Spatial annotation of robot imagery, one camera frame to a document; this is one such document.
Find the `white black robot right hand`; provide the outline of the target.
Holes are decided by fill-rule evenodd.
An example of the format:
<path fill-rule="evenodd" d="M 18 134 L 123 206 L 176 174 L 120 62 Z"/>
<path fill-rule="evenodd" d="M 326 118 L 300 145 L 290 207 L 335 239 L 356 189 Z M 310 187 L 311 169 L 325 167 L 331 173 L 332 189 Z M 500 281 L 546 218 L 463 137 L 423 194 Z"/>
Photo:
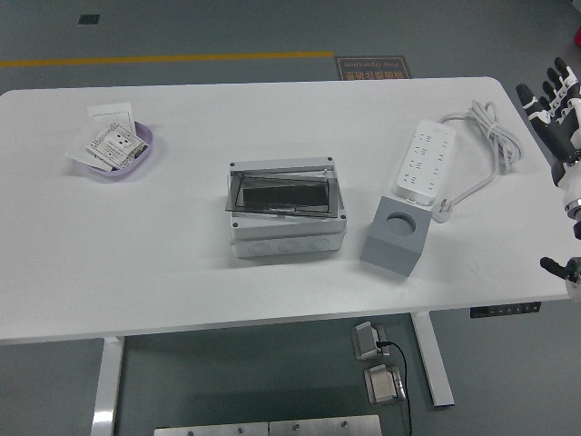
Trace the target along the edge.
<path fill-rule="evenodd" d="M 560 57 L 547 69 L 542 83 L 545 94 L 536 97 L 525 84 L 517 95 L 528 121 L 552 154 L 554 185 L 564 192 L 569 214 L 580 209 L 580 82 Z"/>

